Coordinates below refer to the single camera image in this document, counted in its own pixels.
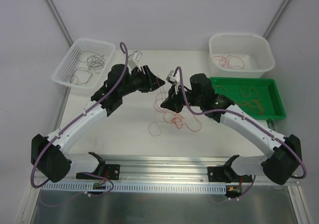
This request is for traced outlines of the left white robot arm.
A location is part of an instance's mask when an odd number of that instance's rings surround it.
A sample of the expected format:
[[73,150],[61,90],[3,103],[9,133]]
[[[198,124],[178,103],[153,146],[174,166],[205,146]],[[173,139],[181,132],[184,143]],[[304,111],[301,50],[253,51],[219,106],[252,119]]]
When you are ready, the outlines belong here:
[[123,103],[123,97],[139,91],[148,93],[165,82],[154,75],[147,65],[129,70],[124,64],[114,65],[106,81],[90,98],[86,107],[64,127],[31,141],[31,163],[53,183],[68,174],[78,179],[99,179],[108,167],[96,153],[70,155],[73,145],[95,124],[109,117]]

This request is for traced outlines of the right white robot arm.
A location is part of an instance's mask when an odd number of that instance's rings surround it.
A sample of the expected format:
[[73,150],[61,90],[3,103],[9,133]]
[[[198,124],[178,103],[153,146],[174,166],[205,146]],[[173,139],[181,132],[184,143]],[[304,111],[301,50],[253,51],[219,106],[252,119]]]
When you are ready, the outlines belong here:
[[301,142],[295,135],[284,136],[261,125],[231,99],[216,93],[205,74],[193,75],[190,89],[184,86],[177,71],[171,71],[166,80],[171,83],[171,88],[162,108],[179,113],[187,107],[192,114],[197,114],[192,107],[198,107],[200,115],[235,130],[263,153],[251,157],[233,155],[213,172],[218,181],[231,183],[245,175],[256,175],[283,185],[298,167],[305,168]]

